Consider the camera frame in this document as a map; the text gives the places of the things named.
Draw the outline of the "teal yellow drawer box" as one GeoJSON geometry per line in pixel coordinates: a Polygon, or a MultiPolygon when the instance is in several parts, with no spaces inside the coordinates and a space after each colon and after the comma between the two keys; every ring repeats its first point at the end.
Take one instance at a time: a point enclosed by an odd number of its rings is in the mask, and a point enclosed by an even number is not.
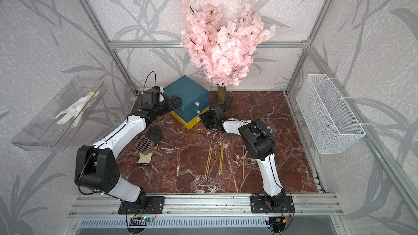
{"type": "Polygon", "coordinates": [[[209,94],[206,88],[190,79],[183,76],[164,88],[164,95],[172,97],[176,95],[182,99],[181,107],[175,109],[173,112],[180,113],[184,119],[190,119],[189,113],[197,110],[204,110],[209,107],[209,94]]]}

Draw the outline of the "yellow bottom drawer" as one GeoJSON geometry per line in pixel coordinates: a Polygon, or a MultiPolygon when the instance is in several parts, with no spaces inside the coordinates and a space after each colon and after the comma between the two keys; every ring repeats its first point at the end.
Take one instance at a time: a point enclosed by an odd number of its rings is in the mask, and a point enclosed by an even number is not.
{"type": "Polygon", "coordinates": [[[179,121],[183,126],[185,126],[187,129],[191,129],[193,126],[195,126],[197,123],[201,121],[200,115],[204,114],[205,112],[209,111],[209,107],[206,107],[204,110],[200,111],[197,110],[196,112],[189,113],[190,119],[184,119],[180,116],[180,113],[176,112],[170,112],[170,114],[179,121]]]}

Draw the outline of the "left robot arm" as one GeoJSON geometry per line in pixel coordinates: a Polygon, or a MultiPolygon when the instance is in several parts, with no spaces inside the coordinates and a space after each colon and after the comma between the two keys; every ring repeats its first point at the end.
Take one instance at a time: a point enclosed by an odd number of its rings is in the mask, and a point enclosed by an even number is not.
{"type": "Polygon", "coordinates": [[[167,114],[182,104],[173,95],[162,102],[146,101],[142,108],[132,112],[127,119],[108,136],[92,146],[84,145],[77,151],[75,185],[89,188],[93,193],[106,193],[120,201],[147,206],[146,192],[125,180],[116,163],[118,155],[135,137],[142,143],[152,144],[154,152],[161,138],[161,130],[151,124],[157,117],[167,114]]]}

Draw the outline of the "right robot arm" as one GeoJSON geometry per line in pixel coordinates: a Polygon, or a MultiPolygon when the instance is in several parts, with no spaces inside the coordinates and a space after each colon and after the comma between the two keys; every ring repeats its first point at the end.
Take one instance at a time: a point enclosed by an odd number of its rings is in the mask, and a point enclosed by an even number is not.
{"type": "Polygon", "coordinates": [[[202,113],[199,118],[207,129],[216,129],[240,136],[250,157],[258,163],[266,200],[273,204],[284,201],[286,192],[275,167],[276,142],[272,133],[259,118],[254,120],[226,118],[219,105],[202,113]]]}

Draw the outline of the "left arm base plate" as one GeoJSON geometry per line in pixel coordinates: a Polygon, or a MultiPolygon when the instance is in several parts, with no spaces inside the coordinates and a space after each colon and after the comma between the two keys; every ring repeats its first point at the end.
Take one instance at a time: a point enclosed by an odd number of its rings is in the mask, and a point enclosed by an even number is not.
{"type": "Polygon", "coordinates": [[[136,202],[122,201],[118,214],[161,214],[164,207],[164,196],[147,196],[136,202]]]}

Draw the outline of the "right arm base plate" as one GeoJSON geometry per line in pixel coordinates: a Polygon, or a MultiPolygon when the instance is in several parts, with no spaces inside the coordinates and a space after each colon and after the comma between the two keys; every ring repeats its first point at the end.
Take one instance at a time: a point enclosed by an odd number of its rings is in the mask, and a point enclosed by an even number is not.
{"type": "Polygon", "coordinates": [[[252,213],[295,213],[293,198],[290,195],[278,195],[274,198],[253,194],[250,196],[252,213]]]}

